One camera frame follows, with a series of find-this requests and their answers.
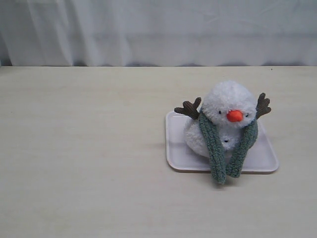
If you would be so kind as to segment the white snowman plush toy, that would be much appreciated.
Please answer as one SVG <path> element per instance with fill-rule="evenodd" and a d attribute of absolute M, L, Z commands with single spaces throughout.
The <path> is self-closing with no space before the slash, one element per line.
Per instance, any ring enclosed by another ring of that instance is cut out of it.
<path fill-rule="evenodd" d="M 224 81 L 215 85 L 204 99 L 184 101 L 174 111 L 188 116 L 184 127 L 187 146 L 196 154 L 209 156 L 206 139 L 200 128 L 199 116 L 206 116 L 209 125 L 215 126 L 216 141 L 225 152 L 232 152 L 242 141 L 243 131 L 251 122 L 271 112 L 270 100 L 265 93 L 258 98 L 243 85 Z"/>

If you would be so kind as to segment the teal fleece scarf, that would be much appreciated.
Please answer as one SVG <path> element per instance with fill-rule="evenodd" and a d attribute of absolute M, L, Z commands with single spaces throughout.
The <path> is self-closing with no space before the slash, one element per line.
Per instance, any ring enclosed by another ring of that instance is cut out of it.
<path fill-rule="evenodd" d="M 228 163 L 225 162 L 225 150 L 216 125 L 207 118 L 203 110 L 200 110 L 198 122 L 208 150 L 211 177 L 219 184 L 224 184 L 227 176 L 238 178 L 241 175 L 247 153 L 258 137 L 257 119 L 253 119 L 249 125 L 243 128 L 242 138 L 233 149 Z"/>

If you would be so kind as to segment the white plastic tray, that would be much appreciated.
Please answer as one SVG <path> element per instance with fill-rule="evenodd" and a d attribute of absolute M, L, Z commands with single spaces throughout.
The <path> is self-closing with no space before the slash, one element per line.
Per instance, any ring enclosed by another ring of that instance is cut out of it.
<path fill-rule="evenodd" d="M 170 167 L 178 172 L 209 173 L 208 158 L 194 153 L 185 143 L 184 127 L 187 120 L 187 116 L 174 111 L 167 113 L 166 160 Z M 244 161 L 243 174 L 271 174 L 279 168 L 279 160 L 260 120 L 258 130 L 258 138 Z"/>

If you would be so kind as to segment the white backdrop curtain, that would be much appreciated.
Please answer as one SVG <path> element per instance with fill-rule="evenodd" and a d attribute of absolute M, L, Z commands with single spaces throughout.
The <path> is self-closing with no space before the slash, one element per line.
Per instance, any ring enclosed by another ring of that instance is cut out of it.
<path fill-rule="evenodd" d="M 314 0 L 3 0 L 12 66 L 316 65 Z"/>

